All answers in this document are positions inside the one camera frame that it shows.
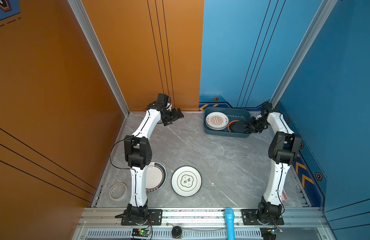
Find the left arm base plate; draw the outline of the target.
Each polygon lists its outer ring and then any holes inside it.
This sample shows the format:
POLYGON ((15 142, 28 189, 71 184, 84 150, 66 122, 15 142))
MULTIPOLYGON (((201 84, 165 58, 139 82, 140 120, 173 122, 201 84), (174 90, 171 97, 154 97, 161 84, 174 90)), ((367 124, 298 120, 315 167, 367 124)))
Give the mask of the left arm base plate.
POLYGON ((140 217, 133 217, 131 214, 125 214, 122 217, 122 226, 160 226, 162 224, 162 209, 148 209, 146 219, 140 217))

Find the black plate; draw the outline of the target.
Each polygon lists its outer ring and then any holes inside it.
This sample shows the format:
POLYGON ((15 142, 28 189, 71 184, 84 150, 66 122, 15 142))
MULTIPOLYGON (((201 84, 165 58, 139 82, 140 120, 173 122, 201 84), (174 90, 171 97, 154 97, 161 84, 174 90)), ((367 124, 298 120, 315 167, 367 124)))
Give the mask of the black plate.
POLYGON ((249 122, 236 120, 231 124, 233 133, 249 134, 249 122))

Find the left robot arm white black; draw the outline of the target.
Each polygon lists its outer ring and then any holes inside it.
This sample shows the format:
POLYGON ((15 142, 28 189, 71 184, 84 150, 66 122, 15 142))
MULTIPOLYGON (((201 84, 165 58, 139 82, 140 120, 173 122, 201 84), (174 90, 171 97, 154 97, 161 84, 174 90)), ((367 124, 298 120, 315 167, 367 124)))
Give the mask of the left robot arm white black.
POLYGON ((146 176, 148 165, 152 160, 150 136, 158 123, 164 126, 183 118, 180 109, 173 108, 171 98, 166 94, 158 94, 157 100, 150 103, 145 117, 130 136, 124 138, 124 155, 131 173, 131 197, 124 218, 139 225, 148 221, 146 195, 146 176))

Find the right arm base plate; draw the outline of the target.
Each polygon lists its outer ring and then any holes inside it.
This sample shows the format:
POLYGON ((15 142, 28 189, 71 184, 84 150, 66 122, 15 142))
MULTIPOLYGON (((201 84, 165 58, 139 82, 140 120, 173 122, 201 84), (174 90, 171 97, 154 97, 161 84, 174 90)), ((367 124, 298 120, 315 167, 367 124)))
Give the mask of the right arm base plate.
POLYGON ((276 217, 268 213, 260 214, 258 209, 242 209, 242 220, 244 225, 278 225, 285 224, 282 216, 276 217))

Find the orange plate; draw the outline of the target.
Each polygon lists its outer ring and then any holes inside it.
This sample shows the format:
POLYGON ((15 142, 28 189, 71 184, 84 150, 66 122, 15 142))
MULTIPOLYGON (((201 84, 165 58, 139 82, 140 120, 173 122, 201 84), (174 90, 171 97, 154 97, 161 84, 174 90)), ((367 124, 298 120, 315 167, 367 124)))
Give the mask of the orange plate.
POLYGON ((231 122, 229 122, 229 124, 228 124, 228 131, 230 132, 230 133, 232 133, 232 130, 231 130, 231 124, 233 123, 234 121, 231 121, 231 122))

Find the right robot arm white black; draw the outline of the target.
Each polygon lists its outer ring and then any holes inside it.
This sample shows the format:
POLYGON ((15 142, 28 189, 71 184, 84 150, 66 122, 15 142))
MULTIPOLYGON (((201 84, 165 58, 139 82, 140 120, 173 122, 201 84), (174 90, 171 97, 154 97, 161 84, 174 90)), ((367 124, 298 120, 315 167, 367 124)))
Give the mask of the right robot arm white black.
POLYGON ((290 167, 297 159, 302 138, 288 126, 283 113, 273 108, 271 103, 262 105, 261 114, 252 117, 249 126, 254 133, 261 133, 268 127, 275 133, 268 150, 270 178, 257 210, 260 224, 272 224, 285 212, 282 193, 290 167))

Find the sunburst plate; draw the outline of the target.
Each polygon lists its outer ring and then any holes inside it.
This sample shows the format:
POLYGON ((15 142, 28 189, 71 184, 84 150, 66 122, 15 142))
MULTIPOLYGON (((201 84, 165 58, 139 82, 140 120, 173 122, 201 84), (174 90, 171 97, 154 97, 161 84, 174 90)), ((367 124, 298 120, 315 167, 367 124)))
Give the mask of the sunburst plate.
POLYGON ((205 119, 208 128, 215 131, 222 131, 228 127, 229 118, 222 112, 211 112, 205 119))

